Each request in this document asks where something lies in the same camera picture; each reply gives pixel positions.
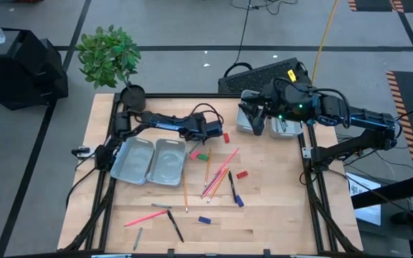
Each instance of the potted plant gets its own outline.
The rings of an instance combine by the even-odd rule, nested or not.
[[[80,71],[85,75],[85,81],[93,82],[95,89],[107,85],[115,88],[117,80],[125,83],[120,93],[120,99],[130,109],[142,111],[146,107],[144,89],[132,85],[130,75],[136,74],[136,65],[141,59],[140,52],[132,38],[120,27],[108,30],[98,27],[95,35],[83,34],[78,58],[84,65]]]

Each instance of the paper sheet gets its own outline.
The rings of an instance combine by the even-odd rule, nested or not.
[[[346,173],[347,176],[351,177],[352,179],[358,181],[362,185],[366,186],[369,189],[375,189],[381,187],[379,183],[375,183],[373,181],[364,179],[359,176],[355,176],[352,173]],[[361,194],[365,191],[368,191],[368,189],[364,188],[363,186],[360,186],[359,184],[353,182],[352,180],[348,180],[350,183],[350,196],[354,196],[356,194]],[[381,206],[379,205],[374,205],[366,208],[361,208],[361,209],[356,209],[355,210],[355,216],[357,219],[367,221],[369,223],[379,225],[381,223]]]

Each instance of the pink pencil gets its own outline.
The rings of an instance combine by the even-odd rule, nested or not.
[[[214,172],[214,174],[219,173],[222,168],[227,165],[229,163],[229,161],[235,156],[235,154],[237,154],[238,152],[238,148],[236,150],[234,150],[234,152],[232,154],[230,154],[230,156],[227,158],[227,160],[225,162],[223,162],[223,164],[218,168],[218,170],[216,172]]]
[[[145,217],[143,217],[143,218],[141,218],[141,219],[136,219],[136,220],[134,220],[134,221],[130,221],[130,222],[128,222],[127,224],[125,224],[125,225],[123,225],[123,226],[131,226],[131,225],[137,224],[137,223],[139,223],[139,222],[145,221],[146,219],[150,219],[150,218],[153,218],[153,217],[155,217],[155,216],[158,216],[158,215],[161,215],[161,214],[165,214],[165,213],[166,213],[166,210],[159,211],[159,212],[156,212],[156,213],[154,213],[154,214],[145,216]]]
[[[224,171],[222,171],[221,175],[222,175],[223,173],[226,173],[227,171],[229,171],[229,169],[227,169],[227,168],[224,169]],[[209,186],[209,188],[204,192],[204,194],[201,195],[201,199],[204,198],[204,197],[208,194],[208,192],[213,188],[214,184],[217,183],[218,180],[221,178],[221,175],[219,175],[219,176],[214,180],[214,182]]]

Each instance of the small cube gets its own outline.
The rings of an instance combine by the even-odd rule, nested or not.
[[[211,219],[208,219],[208,218],[205,218],[205,217],[202,217],[202,216],[199,217],[199,221],[203,222],[205,224],[211,224],[212,223]]]
[[[197,156],[197,158],[203,161],[208,161],[208,155],[205,155],[205,154],[200,154],[199,156]]]
[[[243,171],[243,172],[240,172],[240,173],[237,174],[238,179],[241,179],[245,176],[248,176],[248,172],[246,172],[246,171]]]
[[[242,201],[242,199],[240,198],[239,195],[237,195],[237,204],[238,204],[238,207],[243,207],[244,206],[243,201]]]
[[[224,133],[224,142],[229,143],[229,133]]]
[[[194,150],[194,152],[191,153],[190,158],[191,158],[192,160],[194,160],[195,158],[197,158],[198,155],[200,155],[200,151]]]

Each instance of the green block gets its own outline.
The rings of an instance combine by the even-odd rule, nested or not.
[[[200,154],[197,156],[197,158],[200,158],[203,161],[208,161],[208,155]]]

